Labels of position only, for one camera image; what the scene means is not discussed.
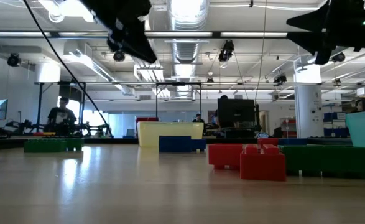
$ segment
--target yellow container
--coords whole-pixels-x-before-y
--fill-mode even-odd
[[[138,123],[138,139],[140,147],[159,147],[159,136],[191,136],[201,139],[204,124],[194,122],[151,122]]]

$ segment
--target white column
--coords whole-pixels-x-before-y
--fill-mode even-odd
[[[38,64],[35,66],[37,82],[58,82],[60,81],[60,67],[55,62]],[[58,106],[59,85],[44,85],[41,105],[40,123],[47,122],[47,116],[53,107]],[[37,101],[39,100],[39,92],[37,92]]]
[[[299,83],[320,83],[319,65],[308,65],[304,70],[296,68],[294,79]],[[324,135],[320,86],[295,87],[295,117],[298,138]]]

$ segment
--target hanging wire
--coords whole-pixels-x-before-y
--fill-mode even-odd
[[[261,50],[261,59],[259,63],[259,76],[258,76],[258,82],[257,82],[257,88],[256,88],[256,97],[254,98],[254,104],[257,103],[257,95],[258,95],[258,88],[259,88],[259,82],[261,81],[261,72],[262,72],[262,61],[264,56],[264,46],[265,46],[265,29],[267,24],[267,0],[265,0],[265,13],[264,13],[264,32],[262,34],[262,50]]]
[[[246,93],[246,98],[249,99],[249,95],[247,94],[246,86],[244,85],[243,76],[242,76],[242,73],[240,71],[240,66],[239,66],[239,62],[238,62],[238,57],[236,56],[236,52],[234,53],[234,58],[236,59],[236,64],[238,65],[239,75],[240,75],[240,79],[242,80],[242,85],[243,85],[243,88],[244,88],[244,92]]]
[[[30,8],[29,4],[27,3],[27,0],[23,0],[23,2],[26,5],[27,10],[29,11],[29,13],[31,14],[33,21],[35,22],[36,26],[39,28],[41,34],[44,36],[45,40],[47,41],[48,45],[50,46],[51,50],[53,51],[53,53],[55,54],[55,56],[57,57],[57,59],[59,60],[59,62],[63,65],[63,67],[68,71],[68,73],[70,74],[70,76],[72,76],[73,80],[76,82],[76,84],[81,88],[82,92],[87,96],[87,98],[90,100],[90,102],[92,103],[92,105],[95,107],[95,109],[97,110],[97,112],[99,113],[99,115],[101,116],[104,124],[106,125],[106,127],[110,127],[108,125],[108,123],[106,122],[104,116],[102,115],[102,113],[100,112],[99,108],[97,107],[97,105],[95,104],[95,102],[93,101],[93,99],[89,96],[89,94],[87,94],[86,90],[83,88],[83,85],[81,85],[81,83],[77,80],[76,76],[72,73],[72,71],[70,71],[70,69],[67,67],[67,65],[65,64],[65,62],[62,60],[62,58],[59,56],[58,52],[55,50],[55,48],[53,47],[51,41],[48,39],[48,37],[45,35],[44,30],[41,28],[39,22],[37,21],[36,17],[34,16],[34,13],[32,11],[32,9]],[[112,132],[110,130],[110,128],[108,128],[109,134],[112,136]]]

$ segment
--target pipe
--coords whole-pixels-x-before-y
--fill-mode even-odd
[[[208,16],[209,0],[168,0],[168,16],[172,31],[200,31],[204,29]],[[175,63],[197,63],[200,43],[176,42],[172,44]],[[173,65],[179,82],[190,82],[196,71],[196,65]],[[177,94],[189,95],[190,86],[177,86]]]

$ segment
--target red object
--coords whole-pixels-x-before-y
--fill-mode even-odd
[[[239,169],[240,154],[243,151],[242,144],[211,144],[208,146],[208,163],[214,165],[214,169]]]
[[[286,137],[289,137],[289,138],[297,138],[297,132],[296,131],[289,131],[289,132],[284,131],[283,132],[283,136],[285,138]]]
[[[286,181],[283,154],[240,154],[240,178],[244,180]]]
[[[274,146],[277,146],[279,144],[279,139],[277,138],[259,138],[257,140],[257,143],[259,147],[262,149],[262,146],[265,144],[272,144]]]
[[[262,150],[264,151],[264,154],[272,154],[272,155],[279,154],[279,148],[274,145],[263,145]]]
[[[256,144],[248,144],[244,150],[246,154],[257,154],[258,146]]]
[[[138,138],[138,122],[140,121],[159,121],[159,118],[137,118],[135,120],[135,135]]]

